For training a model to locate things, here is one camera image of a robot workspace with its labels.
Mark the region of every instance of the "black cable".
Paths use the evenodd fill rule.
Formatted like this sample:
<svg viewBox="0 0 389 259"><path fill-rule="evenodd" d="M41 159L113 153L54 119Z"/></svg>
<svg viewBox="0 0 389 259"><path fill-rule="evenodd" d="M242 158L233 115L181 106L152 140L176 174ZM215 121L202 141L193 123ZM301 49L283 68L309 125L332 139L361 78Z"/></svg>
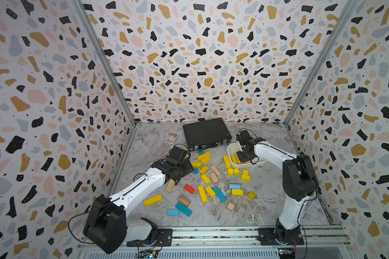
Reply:
<svg viewBox="0 0 389 259"><path fill-rule="evenodd" d="M252 134L255 136L255 138L257 138L256 134L255 134L252 130L247 129L247 128L241 128L241 129L238 131L238 133L239 133L241 130L243 130L243 129L252 132Z"/></svg>
<svg viewBox="0 0 389 259"><path fill-rule="evenodd" d="M302 230L304 231L304 235L305 235L305 254L304 254L304 257L301 258L301 259L304 259L306 256L307 256L307 234L305 233L305 229L303 226L302 227Z"/></svg>
<svg viewBox="0 0 389 259"><path fill-rule="evenodd" d="M148 176L148 175L147 175L147 174L145 174L145 173L139 173L139 174L136 174L136 175L134 175L133 182L135 182L135 181L136 181L136 176L138 176L138 175L140 175L140 174L144 174L145 176Z"/></svg>
<svg viewBox="0 0 389 259"><path fill-rule="evenodd" d="M302 203L302 206L300 208L300 211L298 213L298 217L297 217L297 222L298 222L298 228L302 227L302 230L304 231L304 235L305 235L305 254L304 254L304 257L301 258L301 259L304 259L306 256L307 256L307 234L305 233L305 229L304 227L300 224L300 214L301 214L301 210L302 208L304 207L305 203L308 202L308 201L314 201L318 198L319 194L317 192L317 186L316 184L314 183L313 179L311 179L311 182L314 184L314 187L315 187L315 192L316 192L316 197L314 199L311 199L311 200L306 200Z"/></svg>
<svg viewBox="0 0 389 259"><path fill-rule="evenodd" d="M163 249L164 240L161 236L158 236L158 237L161 238L161 247L160 247L160 250L158 251L160 253L161 249Z"/></svg>
<svg viewBox="0 0 389 259"><path fill-rule="evenodd" d="M84 213L81 213L81 214L78 214L78 215L75 215L75 216L71 217L71 218L68 220L68 222L67 222L67 229L69 230L69 232L70 232L70 234L73 236L73 238L75 238L75 240L78 241L78 242L80 242L80 243L88 244L88 245L94 245L95 243L84 242L84 241L79 240L79 239L73 234L72 230L70 229L69 223L70 223L71 220L73 220L74 218L76 218L76 217L78 217L78 216L81 216L81 215L84 215L84 214L93 212L93 211L95 211L95 210L99 210L100 208L103 208L103 207L105 207L105 206L107 206L107 205L113 203L114 201L110 201L110 202L108 202L107 204L104 204L104 205L102 205L102 206L99 206L98 208L95 208L95 209L93 209L93 210L90 210L90 211L87 211L87 212L84 212Z"/></svg>
<svg viewBox="0 0 389 259"><path fill-rule="evenodd" d="M259 162L259 157L258 157L258 161L256 161L256 163L252 163L252 159L251 159L251 160L249 160L249 162L250 162L251 164L256 164L256 163L258 163L258 162Z"/></svg>

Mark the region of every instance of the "white tray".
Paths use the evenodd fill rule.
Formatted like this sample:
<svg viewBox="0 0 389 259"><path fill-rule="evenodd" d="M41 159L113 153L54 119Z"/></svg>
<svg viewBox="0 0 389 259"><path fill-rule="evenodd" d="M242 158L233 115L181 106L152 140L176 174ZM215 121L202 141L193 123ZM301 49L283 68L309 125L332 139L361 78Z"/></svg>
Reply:
<svg viewBox="0 0 389 259"><path fill-rule="evenodd" d="M232 159L231 159L231 155L233 155L235 152L238 152L240 151L241 149L239 148L239 145L238 143L232 143L232 144L229 144L228 145L228 156L229 156L229 161L231 162L231 165L233 168L246 168L246 167L254 167L254 166L259 166L259 165L263 165L264 163L267 162L266 159L262 158L262 157L258 157L258 158L254 158L252 159L252 163L248 163L248 164L235 164Z"/></svg>

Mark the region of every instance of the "wire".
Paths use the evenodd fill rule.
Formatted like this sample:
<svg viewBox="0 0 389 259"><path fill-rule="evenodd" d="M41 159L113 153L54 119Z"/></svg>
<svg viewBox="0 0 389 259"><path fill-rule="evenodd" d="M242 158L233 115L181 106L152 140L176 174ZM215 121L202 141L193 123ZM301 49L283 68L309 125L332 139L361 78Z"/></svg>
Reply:
<svg viewBox="0 0 389 259"><path fill-rule="evenodd" d="M255 138L257 138L256 134L255 134L252 130L247 129L247 128L241 128L241 129L238 131L238 133L239 133L241 130L243 130L243 129L252 132L252 134L254 134Z"/></svg>
<svg viewBox="0 0 389 259"><path fill-rule="evenodd" d="M301 258L301 259L304 259L306 256L307 256L307 234L305 233L305 229L303 226L302 227L302 230L304 231L304 235L305 235L305 254L304 254L304 257Z"/></svg>
<svg viewBox="0 0 389 259"><path fill-rule="evenodd" d="M258 162L259 162L259 157L258 157L258 161L256 161L256 163L252 163L252 159L251 159L251 160L249 160L249 162L250 162L251 164L256 164L256 163L258 163Z"/></svg>
<svg viewBox="0 0 389 259"><path fill-rule="evenodd" d="M300 212L298 213L298 217L297 217L297 222L298 222L298 228L302 227L302 230L304 231L304 235L305 235L305 254L304 254L304 257L301 258L301 259L304 259L306 256L307 256L307 234L305 233L305 229L304 227L300 224L300 214L301 214L301 210L302 208L304 207L305 203L308 202L308 201L314 201L318 198L319 196L319 193L317 192L317 186L316 186L316 183L314 183L313 179L311 179L311 182L314 184L314 187L316 188L315 189L315 192L316 192L316 197L314 199L311 199L311 200L306 200L302 203L302 206L300 208Z"/></svg>
<svg viewBox="0 0 389 259"><path fill-rule="evenodd" d="M84 215L84 214L93 212L93 211L95 211L95 210L99 210L99 209L101 209L101 208L103 208L103 207L105 207L105 206L107 206L107 205L113 203L114 201L110 201L110 202L108 202L107 204L104 204L104 205L102 205L102 206L99 206L98 208L95 208L95 209L93 209L93 210L86 211L86 212L84 212L84 213L81 213L81 214L78 214L78 215L75 215L75 216L71 217L71 218L68 220L68 222L67 222L67 228L68 228L70 234L73 236L73 238L75 238L75 240L78 241L78 242L80 242L80 243L88 244L88 245L94 245L95 243L85 242L85 241L79 240L79 239L73 234L72 230L70 229L69 223L70 223L71 220L73 220L74 218L76 218L76 217L78 217L78 216L81 216L81 215Z"/></svg>
<svg viewBox="0 0 389 259"><path fill-rule="evenodd" d="M144 174L145 176L148 176L148 175L147 175L147 174L145 174L145 173L139 173L139 174L136 174L136 175L134 175L133 182L135 182L135 181L136 181L136 176L138 176L138 175L140 175L140 174Z"/></svg>

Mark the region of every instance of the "marble surface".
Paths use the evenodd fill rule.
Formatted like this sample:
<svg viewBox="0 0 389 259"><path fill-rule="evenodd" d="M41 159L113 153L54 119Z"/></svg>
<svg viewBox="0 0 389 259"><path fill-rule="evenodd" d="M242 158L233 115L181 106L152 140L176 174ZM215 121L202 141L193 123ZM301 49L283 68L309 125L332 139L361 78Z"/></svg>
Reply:
<svg viewBox="0 0 389 259"><path fill-rule="evenodd" d="M138 173L145 173L151 163L162 158L171 149L172 145L166 144L168 134L178 133L175 142L186 144L182 129L183 124L141 124L137 132L129 153L124 170L120 176L117 191L126 188L132 183L133 177ZM290 152L296 153L293 143L282 124L228 124L228 129L232 134L232 143L236 142L235 135L241 128L253 131L257 136L265 138L275 146ZM163 200L145 207L141 202L129 215L129 219L135 220L146 217L159 226L238 226L238 225L275 225L275 220L280 216L284 202L285 192L282 189L282 172L275 165L266 162L258 167L250 167L250 182L241 181L241 175L228 176L223 156L227 155L227 145L208 150L211 161L207 163L209 167L215 165L222 175L218 178L217 186L226 196L227 201L222 203L217 196L210 198L206 203L202 203L197 191L197 186L204 184L200 174L189 174L181 179L177 186L173 187L171 193L165 192L166 185L151 193L148 198L161 194ZM191 161L197 161L197 152L192 152ZM244 196L232 196L229 190L229 183L241 184ZM185 184L189 184L196 189L194 194L183 189ZM246 195L254 191L256 198L250 200ZM190 200L189 209L193 214L188 218L180 213L179 217L167 216L167 209L175 208L180 195ZM227 209L228 202L235 205L233 212ZM328 220L323 212L319 200L315 200L306 205L301 213L300 223L302 225L328 225Z"/></svg>

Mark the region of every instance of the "terrazzo patterned wall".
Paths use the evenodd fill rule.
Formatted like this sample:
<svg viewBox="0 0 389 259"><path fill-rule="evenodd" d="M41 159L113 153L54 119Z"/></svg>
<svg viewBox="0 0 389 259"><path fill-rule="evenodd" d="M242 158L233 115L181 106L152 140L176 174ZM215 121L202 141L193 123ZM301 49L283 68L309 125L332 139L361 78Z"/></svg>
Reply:
<svg viewBox="0 0 389 259"><path fill-rule="evenodd" d="M0 259L74 258L128 133L70 3L0 1Z"/></svg>
<svg viewBox="0 0 389 259"><path fill-rule="evenodd" d="M288 126L359 258L389 259L389 1L361 1Z"/></svg>
<svg viewBox="0 0 389 259"><path fill-rule="evenodd" d="M284 121L347 1L84 0L136 121Z"/></svg>

